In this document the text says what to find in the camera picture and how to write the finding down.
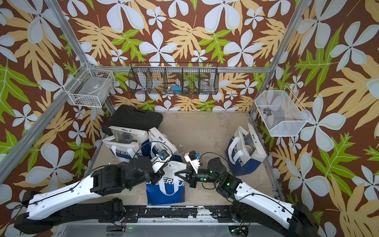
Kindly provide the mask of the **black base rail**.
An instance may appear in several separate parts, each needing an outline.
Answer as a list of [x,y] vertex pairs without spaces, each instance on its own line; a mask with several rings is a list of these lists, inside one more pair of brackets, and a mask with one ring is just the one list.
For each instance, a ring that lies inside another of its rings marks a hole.
[[232,212],[231,205],[125,205],[127,223],[145,220],[238,223],[242,220]]

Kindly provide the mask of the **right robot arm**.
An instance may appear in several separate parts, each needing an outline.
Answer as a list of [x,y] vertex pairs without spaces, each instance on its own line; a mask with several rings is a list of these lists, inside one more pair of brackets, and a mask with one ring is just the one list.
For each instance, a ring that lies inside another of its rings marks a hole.
[[258,223],[284,237],[316,237],[319,224],[304,204],[293,205],[250,187],[227,172],[220,158],[211,159],[206,169],[191,167],[174,175],[195,188],[198,182],[212,183],[218,194],[231,199],[230,213],[242,224]]

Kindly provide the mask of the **blue object in basket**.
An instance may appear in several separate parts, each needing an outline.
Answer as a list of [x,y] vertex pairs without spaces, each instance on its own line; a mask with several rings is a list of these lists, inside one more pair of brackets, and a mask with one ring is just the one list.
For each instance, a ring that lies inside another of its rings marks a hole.
[[175,85],[171,88],[171,91],[176,94],[181,94],[183,92],[183,89],[180,86]]

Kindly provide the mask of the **black plastic tool case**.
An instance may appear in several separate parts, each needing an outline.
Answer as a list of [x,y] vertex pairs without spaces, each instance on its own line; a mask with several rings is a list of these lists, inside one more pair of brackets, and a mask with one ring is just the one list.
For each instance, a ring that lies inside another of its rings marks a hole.
[[158,112],[144,111],[129,105],[121,105],[103,124],[102,132],[108,136],[113,133],[110,126],[133,128],[148,131],[159,128],[163,115]]

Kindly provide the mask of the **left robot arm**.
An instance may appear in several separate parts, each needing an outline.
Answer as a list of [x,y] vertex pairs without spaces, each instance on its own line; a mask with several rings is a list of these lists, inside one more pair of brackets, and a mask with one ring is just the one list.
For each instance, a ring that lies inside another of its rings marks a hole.
[[22,205],[27,207],[27,211],[16,217],[14,227],[24,234],[33,235],[68,222],[118,222],[126,216],[121,199],[103,203],[86,201],[131,190],[147,181],[156,184],[163,177],[163,168],[167,164],[159,158],[138,157],[127,163],[106,165],[76,183],[48,193],[26,192]]

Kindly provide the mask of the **takeout bag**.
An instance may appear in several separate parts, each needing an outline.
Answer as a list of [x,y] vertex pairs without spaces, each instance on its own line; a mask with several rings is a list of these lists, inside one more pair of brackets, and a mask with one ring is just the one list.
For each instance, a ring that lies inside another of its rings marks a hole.
[[253,173],[265,160],[267,153],[252,124],[245,130],[239,126],[225,150],[234,176]]
[[118,126],[110,126],[110,130],[113,135],[102,142],[119,162],[128,163],[139,156],[150,157],[151,144],[147,131]]
[[172,156],[171,160],[183,162],[177,147],[172,144],[168,138],[162,134],[157,128],[153,127],[149,130],[150,156],[154,158],[162,150],[166,150]]
[[163,169],[164,176],[155,185],[146,182],[148,205],[165,205],[185,202],[185,181],[174,173],[186,169],[181,162],[171,161]]

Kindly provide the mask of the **white mesh basket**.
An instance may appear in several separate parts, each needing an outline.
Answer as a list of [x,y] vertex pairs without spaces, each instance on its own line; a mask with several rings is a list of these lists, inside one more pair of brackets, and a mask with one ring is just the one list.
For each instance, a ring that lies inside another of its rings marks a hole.
[[[311,113],[288,87],[263,91],[255,99],[255,105],[272,137],[295,137],[311,118]],[[264,115],[264,108],[271,108],[272,116]]]

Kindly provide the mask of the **small dark object in mesh basket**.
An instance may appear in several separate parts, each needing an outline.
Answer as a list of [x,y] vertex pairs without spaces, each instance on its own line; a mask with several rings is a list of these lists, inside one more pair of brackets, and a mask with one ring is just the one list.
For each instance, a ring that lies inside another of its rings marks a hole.
[[272,110],[271,108],[264,108],[263,109],[263,114],[266,115],[266,116],[272,116]]

